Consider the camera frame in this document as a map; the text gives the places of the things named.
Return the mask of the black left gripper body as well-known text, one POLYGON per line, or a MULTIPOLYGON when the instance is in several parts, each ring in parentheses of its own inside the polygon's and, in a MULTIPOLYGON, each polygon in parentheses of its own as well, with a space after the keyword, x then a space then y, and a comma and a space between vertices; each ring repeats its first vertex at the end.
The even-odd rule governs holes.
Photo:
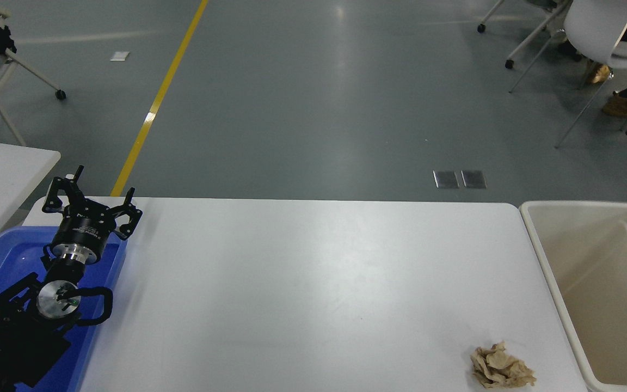
POLYGON ((95 255, 101 255, 114 229, 115 221, 109 217, 98 219, 80 215, 65 217, 52 240, 52 253, 61 255, 65 246, 76 245, 92 251, 95 255))

